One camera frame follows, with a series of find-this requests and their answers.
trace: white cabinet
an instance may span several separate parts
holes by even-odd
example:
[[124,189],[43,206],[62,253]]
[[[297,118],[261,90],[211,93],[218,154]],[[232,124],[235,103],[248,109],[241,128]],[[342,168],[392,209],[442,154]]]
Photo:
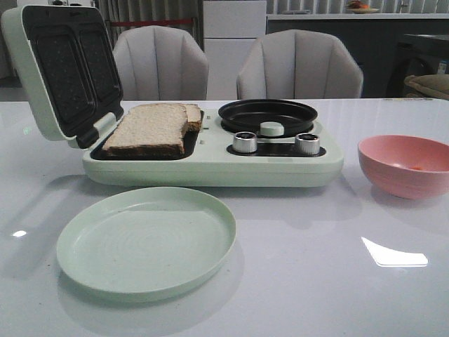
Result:
[[249,49],[265,34],[266,1],[204,1],[208,100],[235,100],[236,79]]

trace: fruit bowl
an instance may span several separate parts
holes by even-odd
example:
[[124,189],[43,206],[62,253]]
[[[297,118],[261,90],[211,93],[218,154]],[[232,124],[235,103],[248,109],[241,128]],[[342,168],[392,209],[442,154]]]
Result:
[[368,180],[397,197],[424,199],[449,192],[449,146],[402,135],[373,136],[358,144]]

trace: white table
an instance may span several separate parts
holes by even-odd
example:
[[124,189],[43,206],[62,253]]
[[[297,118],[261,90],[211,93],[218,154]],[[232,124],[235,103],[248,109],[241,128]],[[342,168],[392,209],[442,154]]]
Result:
[[[55,259],[77,213],[128,188],[89,180],[81,150],[45,140],[27,103],[0,103],[0,336],[448,336],[449,195],[383,193],[357,143],[379,133],[449,143],[449,102],[302,102],[345,151],[342,175],[320,188],[201,188],[236,217],[232,254],[198,289],[139,305],[87,296]],[[391,249],[384,260],[375,244]],[[397,254],[412,259],[377,264]]]

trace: black pan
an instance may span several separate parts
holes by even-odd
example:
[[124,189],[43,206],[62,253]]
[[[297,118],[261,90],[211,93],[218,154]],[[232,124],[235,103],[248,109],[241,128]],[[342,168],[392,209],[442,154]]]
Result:
[[313,107],[288,100],[238,100],[223,105],[218,114],[224,130],[258,133],[261,123],[275,121],[284,127],[282,137],[309,131],[318,116]]

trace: gray chair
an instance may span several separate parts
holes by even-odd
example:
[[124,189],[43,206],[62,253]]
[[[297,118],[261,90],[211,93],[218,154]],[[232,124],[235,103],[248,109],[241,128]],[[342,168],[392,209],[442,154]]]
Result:
[[363,73],[333,35],[286,30],[257,39],[238,74],[239,99],[360,98]]
[[120,34],[114,46],[124,100],[205,100],[209,63],[194,38],[148,26]]

